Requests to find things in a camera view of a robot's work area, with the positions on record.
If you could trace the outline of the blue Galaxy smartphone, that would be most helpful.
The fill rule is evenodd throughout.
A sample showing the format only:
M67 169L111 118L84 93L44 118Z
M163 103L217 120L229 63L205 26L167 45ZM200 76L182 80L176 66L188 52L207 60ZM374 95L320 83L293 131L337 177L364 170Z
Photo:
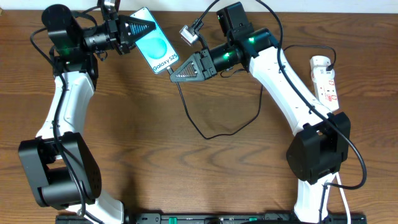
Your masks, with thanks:
M179 60L177 52L148 8L139 9L131 17L155 23L155 29L136 42L137 48L155 74L163 72Z

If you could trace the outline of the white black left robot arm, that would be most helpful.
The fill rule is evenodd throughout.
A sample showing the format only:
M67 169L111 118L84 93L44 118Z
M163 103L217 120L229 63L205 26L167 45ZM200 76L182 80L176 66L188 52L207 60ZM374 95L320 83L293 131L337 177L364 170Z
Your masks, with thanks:
M35 138L18 148L37 204L76 214L78 222L131 223L124 204L102 188L101 172L83 139L86 111L98 80L98 62L109 50L128 54L155 30L147 19L120 15L118 1L99 1L104 22L83 28L88 11L54 4L42 13L53 45L45 59L52 66L55 93L47 118Z

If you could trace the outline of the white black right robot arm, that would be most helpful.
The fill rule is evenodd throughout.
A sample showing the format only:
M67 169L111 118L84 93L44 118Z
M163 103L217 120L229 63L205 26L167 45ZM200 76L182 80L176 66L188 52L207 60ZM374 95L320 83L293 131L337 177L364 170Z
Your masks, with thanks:
M339 171L348 157L351 123L336 105L334 71L325 57L310 61L315 91L310 91L288 63L282 39L269 29L255 30L240 2L216 13L226 42L204 46L177 70L173 83L203 82L240 64L267 90L285 116L294 136L286 153L298 180L293 214L302 223L351 223L327 209L332 187L341 187Z

